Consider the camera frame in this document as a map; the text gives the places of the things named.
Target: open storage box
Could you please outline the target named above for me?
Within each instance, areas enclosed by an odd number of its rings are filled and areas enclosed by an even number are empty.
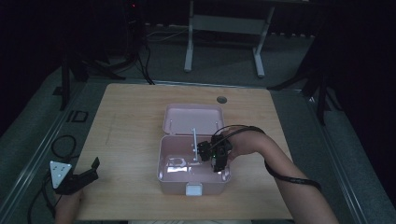
[[[231,179],[230,167],[213,172],[210,161],[201,161],[196,145],[224,127],[218,105],[172,104],[166,107],[158,162],[158,179],[165,194],[200,196],[220,194]]]

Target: box handle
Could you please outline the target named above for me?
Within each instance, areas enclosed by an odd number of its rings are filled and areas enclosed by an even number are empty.
[[[189,182],[186,185],[186,196],[202,196],[203,186],[200,182]]]

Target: wooden table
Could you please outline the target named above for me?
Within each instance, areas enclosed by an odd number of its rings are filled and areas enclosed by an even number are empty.
[[[217,102],[227,98],[226,104]],[[275,180],[258,154],[238,157],[220,195],[165,195],[157,178],[168,104],[220,105],[225,125],[263,128],[290,152],[267,90],[110,84],[82,149],[76,174],[99,157],[99,179],[84,189],[81,220],[290,218]]]

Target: gray floor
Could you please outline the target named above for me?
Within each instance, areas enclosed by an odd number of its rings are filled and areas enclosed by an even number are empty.
[[[312,43],[311,38],[267,37],[262,52],[266,77],[258,78],[251,53],[256,37],[201,32],[194,36],[192,71],[185,73],[186,34],[178,34],[184,28],[159,30],[175,33],[155,33],[148,37],[151,50],[148,71],[158,84],[187,82],[265,88],[292,77]],[[143,61],[149,56],[145,49],[141,50],[141,55]],[[145,83],[139,66],[132,65],[117,73],[127,77],[122,82]],[[52,95],[54,88],[61,84],[60,80],[60,70],[50,75],[0,140],[1,215],[11,214],[6,217],[7,223],[26,222],[28,206],[39,189],[48,162],[55,159],[49,151],[56,136],[73,134],[78,142],[77,151],[82,149],[106,84],[114,82],[97,74],[92,74],[87,83],[73,82],[72,92],[76,97],[64,112],[60,112],[60,97]],[[315,102],[296,91],[303,85],[302,81],[287,90],[272,92],[295,163],[321,183],[323,194],[341,223],[396,223],[396,212],[345,114],[334,109],[327,111],[326,126],[319,125],[314,116]],[[85,123],[67,122],[72,110],[88,111],[88,120]],[[65,142],[64,150],[68,147],[70,143]],[[29,163],[40,153],[43,162]],[[30,172],[35,175],[26,177]],[[16,182],[19,177],[30,185]],[[12,191],[20,186],[25,186],[21,193]],[[5,213],[7,208],[12,213]],[[42,200],[35,204],[32,217],[34,223],[51,223],[50,213]],[[285,220],[255,222],[289,223]]]

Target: human arm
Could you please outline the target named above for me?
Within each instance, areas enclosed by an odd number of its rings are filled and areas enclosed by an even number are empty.
[[[76,219],[78,207],[83,197],[82,189],[71,195],[56,195],[56,197],[58,198],[59,202],[55,206],[55,223],[73,223]]]
[[[224,136],[235,129],[223,132]],[[233,145],[229,161],[254,152],[263,156],[268,166],[283,176],[307,179],[278,144],[264,133],[245,131],[228,139]],[[313,186],[293,184],[276,178],[276,184],[296,223],[338,223],[323,195]]]

